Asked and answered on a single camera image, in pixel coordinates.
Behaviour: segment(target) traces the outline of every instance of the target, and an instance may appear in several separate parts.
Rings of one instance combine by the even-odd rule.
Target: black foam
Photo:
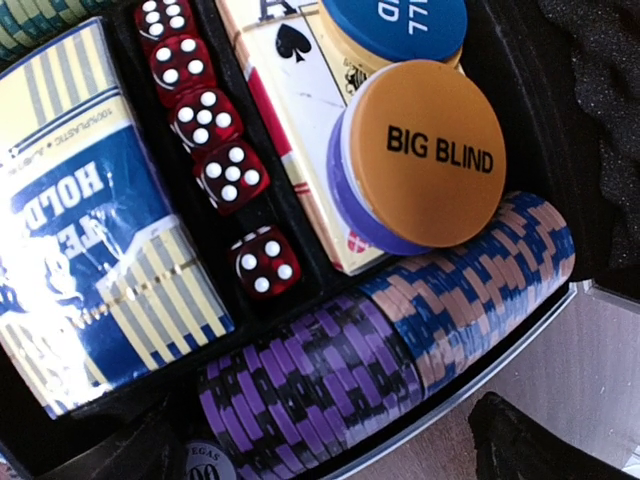
[[[600,187],[622,215],[609,264],[640,264],[640,2],[538,0],[543,14],[573,37],[575,96],[603,127]]]

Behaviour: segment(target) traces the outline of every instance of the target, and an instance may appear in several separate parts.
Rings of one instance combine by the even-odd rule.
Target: playing card deck
[[[333,265],[356,274],[383,257],[329,196],[331,130],[366,76],[323,29],[316,2],[217,0],[249,89],[300,202]]]
[[[0,343],[47,413],[232,331],[157,183],[100,20],[5,71],[0,95]]]

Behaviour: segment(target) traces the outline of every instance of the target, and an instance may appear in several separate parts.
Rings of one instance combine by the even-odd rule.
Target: die
[[[265,226],[231,247],[231,260],[251,298],[266,300],[300,280],[302,272],[289,242],[276,226]]]
[[[134,17],[147,56],[169,37],[198,36],[188,0],[147,0],[136,7]]]
[[[242,208],[267,188],[270,181],[256,152],[240,139],[207,154],[196,164],[193,173],[221,215]]]
[[[185,92],[169,121],[195,161],[244,131],[231,100],[221,90],[209,86]]]
[[[160,101],[173,108],[180,94],[201,85],[216,85],[209,52],[194,35],[177,35],[160,42],[149,57]]]

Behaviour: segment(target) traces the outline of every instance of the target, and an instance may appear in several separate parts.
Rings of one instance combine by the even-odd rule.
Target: translucent red die
[[[160,42],[149,57],[160,101],[173,108],[186,90],[216,85],[207,47],[194,35],[178,35]]]
[[[269,175],[260,158],[241,139],[207,154],[196,164],[193,173],[222,215],[242,208],[269,185]]]
[[[221,90],[208,86],[185,92],[173,109],[170,122],[196,161],[244,131],[231,100]]]
[[[230,253],[242,285],[257,300],[282,294],[302,276],[291,245],[275,226],[246,235]]]
[[[198,36],[188,0],[146,0],[136,7],[134,18],[147,56],[169,37]]]

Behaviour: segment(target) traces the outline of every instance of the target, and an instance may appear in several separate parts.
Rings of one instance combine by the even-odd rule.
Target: poker case
[[[469,31],[462,65],[500,119],[509,158],[507,190],[536,193],[562,213],[577,251],[572,280],[592,278],[607,269],[614,208],[601,197],[598,185],[601,127],[580,109],[574,97],[571,39],[543,17],[535,0],[523,0],[517,5],[503,0],[468,0],[467,6]],[[251,100],[213,2],[195,0],[192,7],[222,88],[243,118],[246,138],[261,156],[272,180],[267,194],[229,217],[221,217],[211,208],[193,182],[188,155],[170,134],[138,41],[131,5],[108,12],[107,32],[143,138],[172,202],[236,321],[236,331],[55,421],[38,405],[3,352],[0,372],[5,385],[11,388],[4,389],[0,403],[0,443],[26,478],[72,478],[43,476],[139,421],[143,412],[169,392],[174,398],[167,407],[168,416],[173,428],[180,431],[185,422],[192,420],[189,412],[197,407],[196,369],[208,359],[291,321],[394,261],[389,258],[354,277],[333,268]],[[288,236],[304,279],[287,294],[257,303],[246,297],[239,284],[226,281],[233,273],[225,252],[244,233],[269,223],[278,224]],[[402,442],[415,425],[426,424],[430,416],[451,408],[453,399],[464,398],[465,392],[468,394],[470,388],[479,385],[478,379],[486,378],[486,372],[495,371],[514,349],[522,348],[570,298],[571,288],[563,286],[507,339],[440,392],[392,425],[309,472],[309,478],[346,474],[363,459],[371,458],[376,449],[380,452],[383,445],[388,448]],[[166,438],[158,435],[145,444],[145,449],[155,445],[159,450]],[[90,464],[90,459],[85,458],[85,465]],[[77,475],[76,472],[73,478],[80,478]]]

